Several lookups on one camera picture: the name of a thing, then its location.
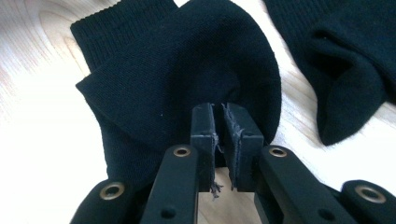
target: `wooden table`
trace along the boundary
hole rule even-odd
[[[181,6],[186,1],[179,0]],[[324,184],[365,179],[396,194],[396,106],[383,104],[347,140],[324,147],[316,97],[295,66],[261,0],[235,0],[273,47],[282,77],[281,121],[273,144],[293,150]],[[1,0],[0,223],[68,223],[91,188],[106,179],[99,126],[75,84],[89,74],[70,24],[116,0]],[[260,223],[253,194],[230,190],[199,199],[199,223]]]

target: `black sock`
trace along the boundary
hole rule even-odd
[[[176,9],[172,0],[122,0],[70,29],[93,71]]]
[[[176,9],[178,7],[172,0],[122,0],[113,7],[73,23],[70,28],[87,65],[94,72],[106,61],[117,57],[117,52],[134,43],[139,36]],[[147,181],[151,181],[153,175],[141,175],[141,170],[134,168],[146,166],[150,171],[157,169],[158,164],[151,162],[155,155],[139,151],[138,156],[127,158],[131,153],[124,152],[136,147],[131,137],[102,115],[90,102],[87,103],[101,128],[106,163],[112,164],[111,167],[107,166],[109,178],[124,177],[127,173],[128,178],[135,180],[136,184],[141,187],[147,185]]]
[[[393,0],[264,0],[318,97],[324,145],[357,132],[396,92]]]
[[[155,176],[167,148],[189,143],[198,104],[245,107],[266,142],[279,123],[274,53],[256,22],[228,0],[191,0],[93,70],[78,89],[101,124],[109,177],[135,183]]]

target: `sock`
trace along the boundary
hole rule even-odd
[[[175,9],[172,0],[122,0],[70,29],[93,71]]]
[[[318,98],[324,145],[357,132],[396,92],[393,0],[264,0]]]
[[[95,61],[100,50],[86,55]],[[245,107],[266,142],[279,123],[275,55],[256,22],[228,0],[191,0],[77,87],[101,125],[109,177],[137,185],[154,178],[166,149],[189,143],[198,104]]]

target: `screw hole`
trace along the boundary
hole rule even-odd
[[[99,195],[103,200],[113,200],[120,197],[124,191],[125,187],[121,182],[113,182],[102,188]]]
[[[177,157],[187,157],[191,151],[186,147],[180,147],[174,150],[174,155]]]
[[[270,149],[270,154],[275,157],[286,157],[288,155],[288,152],[281,148],[273,147]]]
[[[372,203],[384,203],[387,201],[387,198],[381,192],[368,186],[357,186],[355,191],[364,200]]]
[[[329,210],[319,209],[318,213],[325,220],[328,220],[328,221],[334,221],[335,220],[334,214],[331,211],[329,211]]]
[[[166,218],[166,219],[172,219],[176,215],[176,211],[173,208],[164,208],[161,211],[161,217]]]

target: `sock cuff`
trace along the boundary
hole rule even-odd
[[[172,0],[122,0],[70,29],[93,70],[175,9]]]

